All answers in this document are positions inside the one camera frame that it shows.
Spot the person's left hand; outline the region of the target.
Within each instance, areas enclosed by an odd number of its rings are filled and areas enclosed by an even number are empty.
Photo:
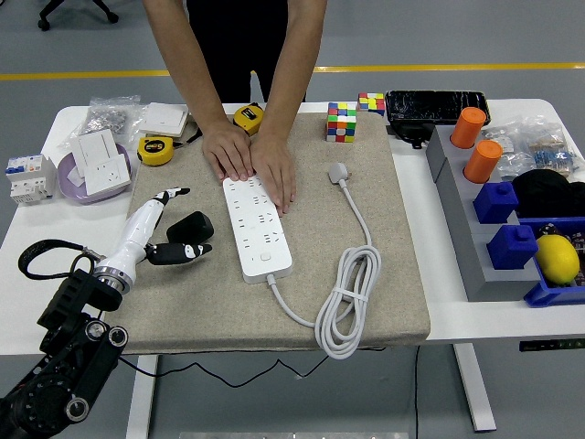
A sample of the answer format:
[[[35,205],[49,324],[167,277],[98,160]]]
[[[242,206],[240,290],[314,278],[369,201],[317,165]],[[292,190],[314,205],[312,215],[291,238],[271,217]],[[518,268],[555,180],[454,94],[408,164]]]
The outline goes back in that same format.
[[[250,148],[251,163],[280,217],[296,199],[296,172],[287,139],[258,133]]]

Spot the person's right hand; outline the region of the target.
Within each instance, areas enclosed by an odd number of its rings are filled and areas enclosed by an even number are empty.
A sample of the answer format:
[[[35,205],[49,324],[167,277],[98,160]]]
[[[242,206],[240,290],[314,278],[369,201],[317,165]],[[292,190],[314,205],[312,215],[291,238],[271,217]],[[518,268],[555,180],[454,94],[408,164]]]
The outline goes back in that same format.
[[[201,128],[202,152],[220,182],[226,178],[245,181],[253,175],[250,158],[251,140],[227,119]]]

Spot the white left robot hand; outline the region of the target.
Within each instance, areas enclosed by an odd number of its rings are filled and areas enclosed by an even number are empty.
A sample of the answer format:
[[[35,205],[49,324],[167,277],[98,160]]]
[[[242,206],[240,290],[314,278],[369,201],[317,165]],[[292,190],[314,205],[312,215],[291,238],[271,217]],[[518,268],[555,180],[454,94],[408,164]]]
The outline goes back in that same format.
[[[208,243],[149,243],[168,201],[186,195],[189,191],[188,187],[170,188],[146,201],[126,220],[122,237],[113,254],[96,265],[94,275],[133,284],[136,280],[136,265],[144,259],[153,265],[176,265],[191,262],[211,252],[212,246]]]

